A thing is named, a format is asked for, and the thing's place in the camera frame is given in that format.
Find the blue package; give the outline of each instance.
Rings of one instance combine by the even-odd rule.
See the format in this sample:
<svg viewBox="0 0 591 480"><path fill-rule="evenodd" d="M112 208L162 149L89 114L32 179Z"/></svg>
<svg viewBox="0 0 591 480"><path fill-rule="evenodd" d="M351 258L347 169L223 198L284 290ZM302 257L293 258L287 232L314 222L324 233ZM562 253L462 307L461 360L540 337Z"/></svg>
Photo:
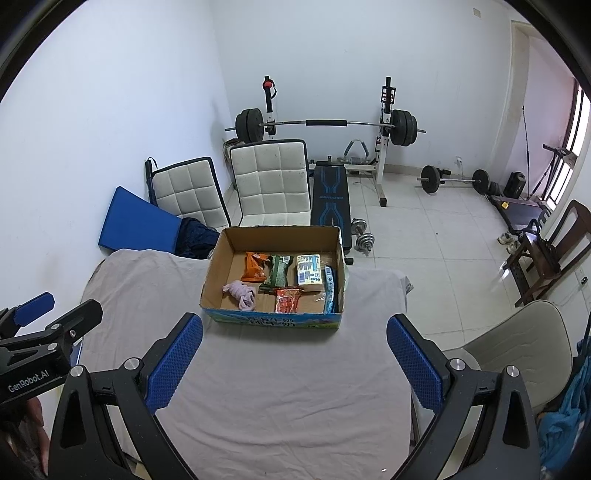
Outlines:
<svg viewBox="0 0 591 480"><path fill-rule="evenodd" d="M328 265L324 266L324 278L326 279L326 299L324 301L324 313L335 312L335 273Z"/></svg>

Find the window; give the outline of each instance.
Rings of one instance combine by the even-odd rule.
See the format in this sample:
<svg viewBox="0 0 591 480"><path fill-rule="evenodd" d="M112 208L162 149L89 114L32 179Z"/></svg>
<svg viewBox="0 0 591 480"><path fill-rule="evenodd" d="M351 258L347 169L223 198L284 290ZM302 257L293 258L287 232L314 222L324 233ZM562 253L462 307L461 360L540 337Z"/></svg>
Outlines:
<svg viewBox="0 0 591 480"><path fill-rule="evenodd" d="M581 154L583 148L583 140L587 132L587 124L589 123L589 111L591 103L587 96L583 93L581 86L575 81L573 91L573 106L570 111L569 125L564 136L563 148L576 155L576 158ZM556 205L564 195L566 187L573 176L574 159L565 157L558 161L556 173L550 182L551 187L548 189L546 195L546 202L548 206L554 210Z"/></svg>

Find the logo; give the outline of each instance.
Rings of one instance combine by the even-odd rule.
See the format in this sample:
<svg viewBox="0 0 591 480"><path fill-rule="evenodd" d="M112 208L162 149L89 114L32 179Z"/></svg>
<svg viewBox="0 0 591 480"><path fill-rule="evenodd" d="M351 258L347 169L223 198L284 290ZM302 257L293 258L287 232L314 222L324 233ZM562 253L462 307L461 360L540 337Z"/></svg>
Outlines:
<svg viewBox="0 0 591 480"><path fill-rule="evenodd" d="M29 385L33 385L34 383L39 382L47 377L49 377L49 373L47 372L47 370L41 370L40 374L35 374L35 375L33 375L33 377L26 377L24 380L21 380L20 382L17 382L14 385L9 385L8 391L10 393L17 392L25 387L28 387Z"/></svg>

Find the textured blue pad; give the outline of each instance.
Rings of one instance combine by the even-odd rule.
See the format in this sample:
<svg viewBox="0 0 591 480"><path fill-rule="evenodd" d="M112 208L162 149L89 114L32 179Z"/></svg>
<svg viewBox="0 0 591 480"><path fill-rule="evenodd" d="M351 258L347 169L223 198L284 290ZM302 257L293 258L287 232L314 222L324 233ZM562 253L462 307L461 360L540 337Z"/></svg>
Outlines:
<svg viewBox="0 0 591 480"><path fill-rule="evenodd" d="M174 253L181 219L117 187L100 233L99 245L111 250Z"/></svg>
<svg viewBox="0 0 591 480"><path fill-rule="evenodd" d="M201 318L194 315L148 379L146 406L152 415L170 402L202 339L203 324Z"/></svg>
<svg viewBox="0 0 591 480"><path fill-rule="evenodd" d="M443 386L438 373L396 317L388 321L386 336L419 402L437 413L443 405Z"/></svg>
<svg viewBox="0 0 591 480"><path fill-rule="evenodd" d="M53 310L56 304L53 295L49 292L42 293L38 297L23 303L14 312L14 324L24 327L41 315Z"/></svg>

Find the green snack package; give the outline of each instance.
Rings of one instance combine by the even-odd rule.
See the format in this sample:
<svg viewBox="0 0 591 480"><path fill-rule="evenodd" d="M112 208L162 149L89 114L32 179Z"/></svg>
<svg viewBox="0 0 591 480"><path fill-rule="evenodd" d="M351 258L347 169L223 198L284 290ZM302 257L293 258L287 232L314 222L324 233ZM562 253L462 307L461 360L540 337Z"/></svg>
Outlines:
<svg viewBox="0 0 591 480"><path fill-rule="evenodd" d="M287 267L293 262L293 257L289 255L271 255L271 273L267 279L259 286L259 293L270 293L276 288L285 288L287 286Z"/></svg>

